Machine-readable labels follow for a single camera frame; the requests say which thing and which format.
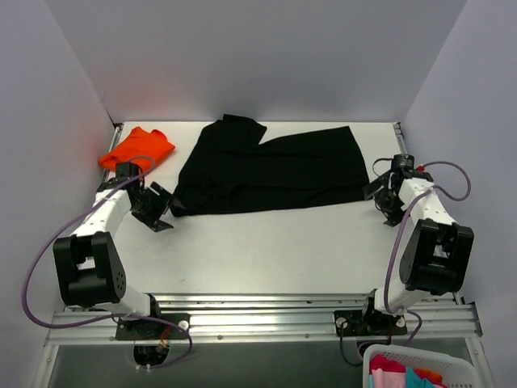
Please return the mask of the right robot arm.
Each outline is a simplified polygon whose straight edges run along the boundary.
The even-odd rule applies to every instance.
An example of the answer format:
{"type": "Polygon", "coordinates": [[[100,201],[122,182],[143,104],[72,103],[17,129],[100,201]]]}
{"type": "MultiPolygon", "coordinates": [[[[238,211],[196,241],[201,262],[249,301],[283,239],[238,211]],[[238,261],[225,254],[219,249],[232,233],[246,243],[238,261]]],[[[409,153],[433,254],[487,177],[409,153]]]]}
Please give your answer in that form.
{"type": "Polygon", "coordinates": [[[390,168],[363,189],[386,225],[398,228],[385,284],[371,292],[358,315],[361,328],[371,334],[426,297],[457,292],[474,241],[473,230],[456,221],[440,199],[461,202],[468,193],[453,196],[410,154],[396,154],[389,162],[390,168]]]}

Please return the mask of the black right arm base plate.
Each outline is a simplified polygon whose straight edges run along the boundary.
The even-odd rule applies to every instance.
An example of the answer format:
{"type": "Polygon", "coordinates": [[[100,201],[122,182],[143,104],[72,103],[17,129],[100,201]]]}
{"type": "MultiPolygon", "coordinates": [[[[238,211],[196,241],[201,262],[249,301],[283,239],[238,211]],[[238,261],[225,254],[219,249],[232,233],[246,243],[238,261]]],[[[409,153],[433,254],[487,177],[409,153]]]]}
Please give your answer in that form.
{"type": "Polygon", "coordinates": [[[392,316],[374,311],[364,317],[359,310],[335,310],[333,312],[334,328],[337,336],[387,336],[407,335],[405,322],[401,326],[397,322],[402,316],[392,316]]]}

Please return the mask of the black t shirt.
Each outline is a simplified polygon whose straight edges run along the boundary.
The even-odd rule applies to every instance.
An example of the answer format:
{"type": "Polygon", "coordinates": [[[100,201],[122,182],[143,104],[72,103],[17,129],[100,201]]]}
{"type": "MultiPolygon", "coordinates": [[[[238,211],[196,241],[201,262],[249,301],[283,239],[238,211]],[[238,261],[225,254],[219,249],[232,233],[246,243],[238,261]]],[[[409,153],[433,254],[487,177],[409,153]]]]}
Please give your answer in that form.
{"type": "Polygon", "coordinates": [[[364,157],[349,127],[264,141],[267,127],[225,115],[205,126],[179,172],[175,217],[306,209],[364,200],[364,157]]]}

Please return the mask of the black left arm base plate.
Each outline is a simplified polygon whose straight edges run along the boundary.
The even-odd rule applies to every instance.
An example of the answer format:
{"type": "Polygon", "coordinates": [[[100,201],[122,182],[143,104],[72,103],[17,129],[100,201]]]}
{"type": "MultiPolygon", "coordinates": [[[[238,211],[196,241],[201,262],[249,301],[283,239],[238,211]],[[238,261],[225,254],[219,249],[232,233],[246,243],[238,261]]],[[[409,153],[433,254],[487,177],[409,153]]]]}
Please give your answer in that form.
{"type": "MultiPolygon", "coordinates": [[[[187,313],[165,313],[161,319],[174,323],[183,330],[188,331],[191,316],[187,313]]],[[[150,322],[149,320],[119,320],[115,338],[123,341],[140,340],[185,340],[187,336],[168,325],[150,322]]]]}

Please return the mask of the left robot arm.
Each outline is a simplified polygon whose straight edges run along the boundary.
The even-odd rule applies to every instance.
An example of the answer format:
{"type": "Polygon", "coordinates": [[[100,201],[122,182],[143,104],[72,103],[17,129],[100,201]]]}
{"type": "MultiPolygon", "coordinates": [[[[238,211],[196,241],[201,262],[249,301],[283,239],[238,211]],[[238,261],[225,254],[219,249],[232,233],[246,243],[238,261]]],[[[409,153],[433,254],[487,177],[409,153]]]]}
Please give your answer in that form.
{"type": "Polygon", "coordinates": [[[155,297],[128,284],[114,236],[128,214],[154,233],[173,226],[162,220],[174,197],[158,183],[144,183],[145,173],[132,158],[118,162],[115,176],[101,183],[92,212],[68,237],[53,243],[61,298],[67,306],[95,307],[134,320],[145,339],[157,337],[163,319],[155,297]]]}

